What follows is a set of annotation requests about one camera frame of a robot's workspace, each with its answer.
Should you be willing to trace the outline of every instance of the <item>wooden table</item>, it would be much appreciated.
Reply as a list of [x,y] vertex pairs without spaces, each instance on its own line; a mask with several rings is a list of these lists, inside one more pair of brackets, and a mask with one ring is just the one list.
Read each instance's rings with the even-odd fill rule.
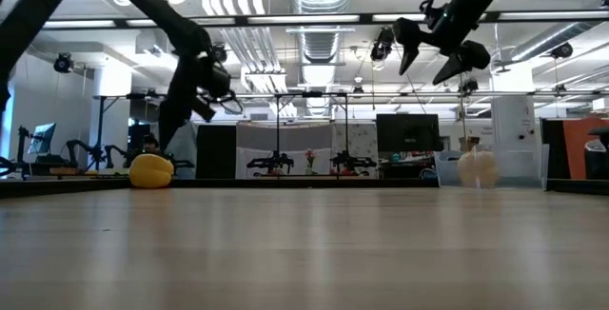
[[609,199],[115,190],[0,201],[0,308],[606,309]]

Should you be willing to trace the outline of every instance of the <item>person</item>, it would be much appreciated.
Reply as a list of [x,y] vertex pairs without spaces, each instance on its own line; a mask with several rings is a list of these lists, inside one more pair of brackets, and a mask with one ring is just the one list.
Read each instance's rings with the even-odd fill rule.
[[159,142],[156,140],[153,134],[148,134],[142,141],[142,149],[145,153],[162,155]]

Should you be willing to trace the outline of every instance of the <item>ventilation pipe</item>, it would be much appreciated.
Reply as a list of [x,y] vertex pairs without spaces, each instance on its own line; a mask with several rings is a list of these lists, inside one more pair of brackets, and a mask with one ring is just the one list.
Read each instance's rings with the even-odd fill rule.
[[[609,6],[609,0],[603,0],[601,2],[601,9],[607,10],[607,6]],[[527,61],[568,42],[602,23],[602,21],[581,21],[571,24],[557,24],[538,34],[528,42],[512,49],[510,58],[514,63]]]
[[[340,13],[347,11],[349,0],[292,0],[294,12],[300,14]],[[301,61],[304,64],[319,64],[303,67],[304,81],[314,87],[332,84],[336,67],[324,66],[336,63],[341,47],[340,33],[299,34]],[[323,115],[329,105],[327,98],[308,99],[307,105],[312,115]]]

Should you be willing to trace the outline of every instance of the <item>computer monitor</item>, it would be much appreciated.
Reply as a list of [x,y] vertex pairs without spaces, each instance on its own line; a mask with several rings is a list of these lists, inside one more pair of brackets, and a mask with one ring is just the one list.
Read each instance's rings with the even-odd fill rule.
[[436,114],[378,114],[380,152],[442,151]]
[[29,144],[28,154],[44,154],[50,151],[50,141],[55,133],[57,124],[36,126]]

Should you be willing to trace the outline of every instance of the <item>fluorescent light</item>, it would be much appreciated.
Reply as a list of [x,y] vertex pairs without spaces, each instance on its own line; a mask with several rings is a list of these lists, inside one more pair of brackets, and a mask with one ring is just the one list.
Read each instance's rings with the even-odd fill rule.
[[156,24],[152,20],[127,20],[127,25],[131,27],[156,26]]
[[300,29],[286,29],[287,34],[301,34],[301,33],[353,33],[354,28],[335,28],[335,29],[320,29],[320,28],[300,28]]
[[112,20],[78,20],[57,21],[50,20],[43,26],[44,29],[85,29],[85,28],[113,28],[116,27]]
[[583,11],[523,11],[503,12],[499,20],[579,20],[579,19],[604,19],[609,17],[609,10],[583,10]]
[[219,26],[219,25],[235,25],[235,18],[231,17],[207,17],[190,19],[198,25],[202,26]]
[[425,19],[424,14],[377,14],[372,15],[372,22],[394,22],[401,17],[412,21],[423,21]]
[[265,24],[311,24],[311,23],[356,23],[360,15],[285,15],[285,16],[254,16],[247,19],[252,25]]

